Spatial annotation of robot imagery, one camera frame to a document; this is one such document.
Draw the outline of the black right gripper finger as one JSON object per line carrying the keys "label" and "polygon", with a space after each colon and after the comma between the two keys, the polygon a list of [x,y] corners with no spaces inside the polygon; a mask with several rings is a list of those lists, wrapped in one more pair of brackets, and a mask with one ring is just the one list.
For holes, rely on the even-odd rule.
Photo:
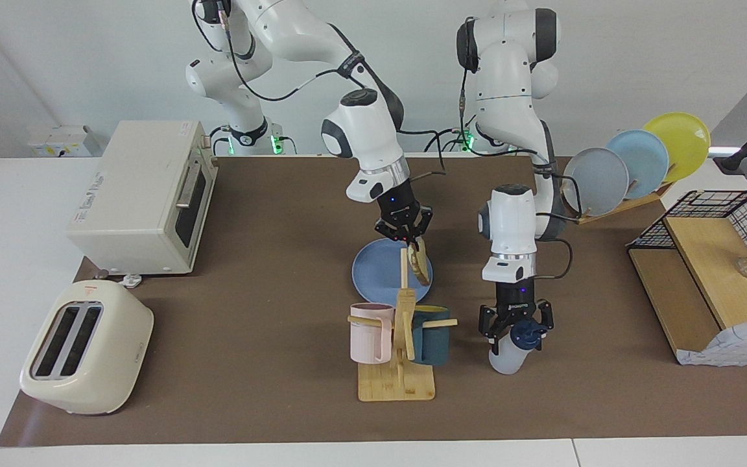
{"label": "black right gripper finger", "polygon": [[432,217],[432,209],[419,210],[417,222],[412,226],[412,245],[416,250],[419,249],[419,240],[424,233],[426,233],[430,222],[432,221]]}
{"label": "black right gripper finger", "polygon": [[392,241],[407,242],[407,226],[405,224],[394,226],[386,221],[377,221],[375,224],[375,231],[382,234],[383,237],[388,237]]}

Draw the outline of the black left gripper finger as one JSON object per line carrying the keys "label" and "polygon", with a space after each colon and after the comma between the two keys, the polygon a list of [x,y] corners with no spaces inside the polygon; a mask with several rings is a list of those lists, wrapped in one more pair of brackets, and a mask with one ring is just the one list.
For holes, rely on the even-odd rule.
{"label": "black left gripper finger", "polygon": [[554,317],[552,316],[552,304],[550,301],[534,301],[532,305],[532,316],[530,325],[530,347],[541,349],[543,337],[549,330],[554,328]]}
{"label": "black left gripper finger", "polygon": [[508,327],[508,310],[501,305],[491,308],[488,305],[480,305],[479,331],[486,337],[490,344],[492,354],[500,353],[499,340],[501,334]]}

